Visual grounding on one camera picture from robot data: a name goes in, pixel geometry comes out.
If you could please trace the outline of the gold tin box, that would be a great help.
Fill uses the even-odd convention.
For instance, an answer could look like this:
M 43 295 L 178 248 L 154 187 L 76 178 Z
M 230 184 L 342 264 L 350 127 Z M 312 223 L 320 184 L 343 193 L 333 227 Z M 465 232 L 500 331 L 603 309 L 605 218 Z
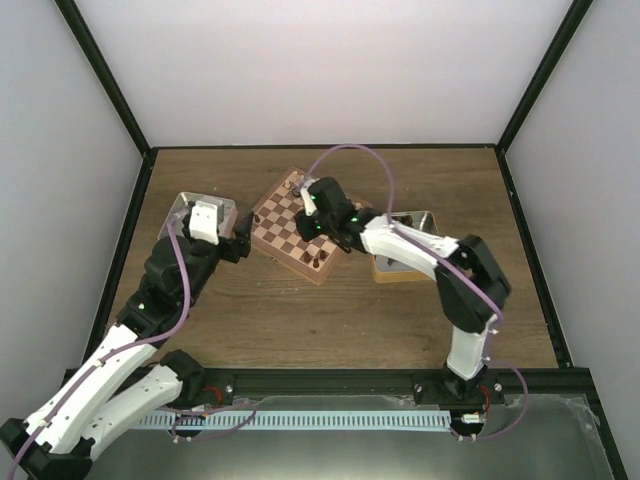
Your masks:
M 392 219 L 409 228 L 428 234 L 439 234 L 435 217 L 429 211 L 395 212 L 392 214 Z M 372 267 L 373 279 L 381 284 L 417 282 L 428 279 L 420 271 L 384 256 L 375 256 L 372 260 Z

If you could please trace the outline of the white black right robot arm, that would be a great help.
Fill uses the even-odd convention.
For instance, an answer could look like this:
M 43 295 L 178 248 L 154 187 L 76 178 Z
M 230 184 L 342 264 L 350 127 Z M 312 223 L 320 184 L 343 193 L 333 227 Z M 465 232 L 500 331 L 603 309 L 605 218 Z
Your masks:
M 485 242 L 417 230 L 395 217 L 351 200 L 332 177 L 291 170 L 253 208 L 252 241 L 315 283 L 341 252 L 388 259 L 436 283 L 453 326 L 443 373 L 447 396 L 458 403 L 479 390 L 485 347 L 511 286 Z

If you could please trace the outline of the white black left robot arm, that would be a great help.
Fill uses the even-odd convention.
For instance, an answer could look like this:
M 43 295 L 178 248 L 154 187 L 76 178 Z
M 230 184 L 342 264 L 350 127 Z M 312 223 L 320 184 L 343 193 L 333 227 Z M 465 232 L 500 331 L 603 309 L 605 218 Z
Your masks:
M 185 323 L 218 263 L 236 263 L 250 250 L 245 234 L 159 240 L 137 291 L 93 354 L 42 407 L 2 425 L 1 442 L 13 458 L 7 476 L 23 470 L 34 479 L 83 479 L 147 414 L 172 407 L 195 413 L 204 369 L 182 350 L 165 354 L 132 385 L 125 382 Z

